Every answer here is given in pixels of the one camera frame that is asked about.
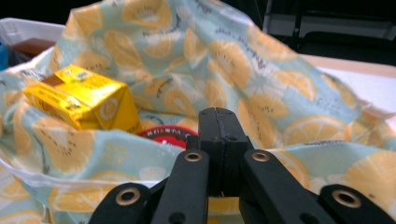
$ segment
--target lemon print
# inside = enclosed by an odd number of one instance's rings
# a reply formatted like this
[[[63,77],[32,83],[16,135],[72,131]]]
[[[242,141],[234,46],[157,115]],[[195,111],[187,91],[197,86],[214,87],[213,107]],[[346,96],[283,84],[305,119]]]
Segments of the lemon print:
[[[128,85],[151,80],[152,78],[154,78],[154,75],[152,75],[144,67],[129,71],[119,70],[119,73],[117,75],[118,80],[121,80]]]
[[[99,5],[90,5],[88,7],[80,7],[71,11],[71,17],[78,25],[78,30],[80,30],[85,36],[89,35],[92,31],[101,29],[104,24],[104,17],[102,9]],[[68,33],[72,33],[76,28],[71,28]]]
[[[215,61],[209,62],[208,68],[220,74],[226,82],[231,80],[240,89],[244,89],[250,75],[250,63],[245,53],[234,42],[214,40],[208,44]]]
[[[247,27],[248,42],[262,57],[274,60],[293,60],[298,57],[292,49],[264,34],[257,26]]]
[[[190,119],[190,118],[184,118],[181,119],[177,125],[182,126],[182,127],[186,127],[188,129],[191,130],[198,130],[198,120],[197,119]]]
[[[58,71],[61,68],[60,63],[62,59],[61,49],[58,45],[55,45],[49,58],[49,68],[52,72]]]
[[[109,182],[127,182],[127,181],[134,181],[138,180],[137,177],[132,175],[127,175],[125,173],[117,172],[117,171],[103,171],[99,174],[93,175],[90,178],[91,180],[105,180]]]
[[[345,173],[346,184],[391,213],[396,202],[396,152],[382,150],[355,162]]]
[[[17,147],[16,153],[18,155],[26,154],[33,146],[32,138],[30,134],[24,129],[22,125],[23,116],[29,107],[30,107],[29,104],[26,102],[26,97],[21,98],[21,101],[13,117],[14,137],[15,137],[15,144]]]
[[[99,72],[108,67],[108,60],[100,54],[84,51],[76,57],[73,64],[93,72]]]
[[[361,114],[351,123],[349,123],[345,129],[345,139],[349,142],[365,143],[366,145],[369,140],[369,132],[372,127],[379,122],[379,118],[370,113],[362,111]]]
[[[163,0],[127,0],[121,17],[148,29],[166,28],[172,22],[172,12]]]
[[[148,56],[155,59],[162,59],[168,56],[174,48],[171,35],[156,35],[148,41],[148,47],[144,49]]]
[[[55,211],[93,212],[115,187],[116,185],[89,186],[74,189],[54,188],[49,194],[49,205]]]
[[[6,107],[9,108],[10,106],[17,103],[22,96],[21,91],[6,91],[3,92],[3,101],[6,104]]]
[[[358,103],[358,98],[354,95],[352,90],[344,84],[341,80],[330,77],[326,74],[321,75],[326,83],[332,88],[334,91],[337,91],[340,94],[341,99],[347,106],[353,106]]]
[[[327,116],[310,116],[295,120],[283,132],[287,145],[330,139],[343,131],[345,124]]]
[[[151,102],[145,96],[133,94],[133,98],[134,98],[134,105],[136,106],[137,110],[141,110],[141,109],[152,110],[154,108]]]
[[[271,148],[276,140],[276,129],[257,107],[241,99],[238,102],[238,119],[246,134],[259,148]]]
[[[277,119],[289,114],[285,103],[268,94],[257,94],[249,98],[251,107],[255,107],[261,113],[270,118]]]
[[[287,87],[294,88],[310,101],[315,100],[315,85],[308,75],[296,70],[282,70],[273,73],[272,77],[276,78]]]
[[[181,66],[183,63],[186,62],[184,57],[177,57],[172,62],[169,63],[168,67],[165,69],[165,73],[171,73],[174,69]]]
[[[205,45],[191,28],[187,28],[184,36],[184,57],[190,62],[199,62],[206,54]]]
[[[165,78],[153,78],[146,84],[145,94],[146,95],[159,95],[159,91],[163,88],[168,79]]]
[[[209,62],[207,63],[207,68],[209,71],[211,71],[213,74],[219,74],[221,78],[227,83],[227,85],[233,87],[233,79],[232,77],[228,76],[226,71],[223,69],[221,64],[217,62],[216,60],[210,59]]]
[[[142,125],[143,130],[158,126],[158,124],[156,122],[152,121],[151,119],[141,119],[140,124]]]
[[[5,224],[41,224],[42,215],[36,210],[26,210],[0,217]]]
[[[396,138],[396,116],[372,129],[370,145],[384,148],[385,143],[392,138]]]
[[[164,103],[168,110],[173,113],[195,117],[195,110],[190,99],[178,89],[172,89],[166,92]]]
[[[111,56],[121,68],[128,70],[143,65],[134,42],[123,31],[107,30],[104,40]]]
[[[308,172],[300,160],[283,148],[270,149],[269,151],[276,156],[304,188],[308,189],[310,187]]]
[[[94,131],[77,131],[51,117],[39,119],[33,129],[56,170],[72,175],[85,168],[92,154]]]
[[[84,34],[82,33],[82,30],[78,27],[76,17],[73,14],[71,14],[67,19],[64,31],[62,32],[62,37],[71,41],[84,38]]]
[[[205,85],[205,98],[209,107],[226,106],[226,93],[224,88],[215,78],[209,78]]]
[[[215,214],[239,214],[239,198],[209,198],[209,212]]]
[[[29,192],[27,192],[22,182],[11,175],[6,168],[0,166],[0,199],[8,200],[23,200],[30,197]]]

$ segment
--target cardboard box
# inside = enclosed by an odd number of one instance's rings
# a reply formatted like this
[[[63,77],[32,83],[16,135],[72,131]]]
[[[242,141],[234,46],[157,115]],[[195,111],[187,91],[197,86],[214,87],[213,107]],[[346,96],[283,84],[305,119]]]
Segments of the cardboard box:
[[[29,102],[78,130],[142,127],[128,86],[73,64],[23,89]]]
[[[0,39],[10,46],[31,38],[56,42],[63,31],[64,25],[61,24],[18,18],[0,19]]]

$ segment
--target fabric bag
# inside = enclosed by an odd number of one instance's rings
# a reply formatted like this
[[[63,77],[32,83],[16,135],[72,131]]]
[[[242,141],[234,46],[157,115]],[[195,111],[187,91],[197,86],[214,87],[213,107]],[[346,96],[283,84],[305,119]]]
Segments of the fabric bag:
[[[77,131],[21,89],[70,63],[128,84],[145,129],[197,131],[232,110],[255,148],[307,189],[359,190],[396,220],[396,117],[359,99],[215,0],[109,0],[73,9],[56,45],[0,73],[0,222],[88,223],[124,182],[169,176],[180,147],[119,130]],[[210,199],[209,223],[242,223],[237,198]]]

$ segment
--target screw hole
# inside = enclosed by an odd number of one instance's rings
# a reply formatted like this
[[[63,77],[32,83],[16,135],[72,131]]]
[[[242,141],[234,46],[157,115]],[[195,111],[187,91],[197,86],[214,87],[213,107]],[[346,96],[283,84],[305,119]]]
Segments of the screw hole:
[[[127,206],[135,203],[140,198],[140,192],[138,189],[130,188],[123,189],[117,194],[116,202],[121,206]]]
[[[337,189],[332,192],[332,197],[340,204],[350,207],[350,208],[359,208],[361,207],[361,200],[353,193]]]
[[[173,213],[169,217],[169,223],[171,224],[183,224],[186,221],[186,217],[182,213]]]
[[[251,155],[255,161],[269,161],[270,157],[263,152],[256,152]]]
[[[202,155],[192,152],[187,154],[184,158],[186,159],[186,161],[199,161],[202,158]]]
[[[319,224],[319,220],[309,213],[302,213],[300,220],[305,224]]]

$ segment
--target white container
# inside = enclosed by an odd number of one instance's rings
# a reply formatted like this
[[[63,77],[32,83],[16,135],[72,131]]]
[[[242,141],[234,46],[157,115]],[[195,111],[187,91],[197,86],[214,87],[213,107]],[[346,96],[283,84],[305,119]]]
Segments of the white container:
[[[30,38],[56,42],[64,26],[42,21],[28,21],[15,18],[0,20],[0,39],[6,45],[14,45]]]

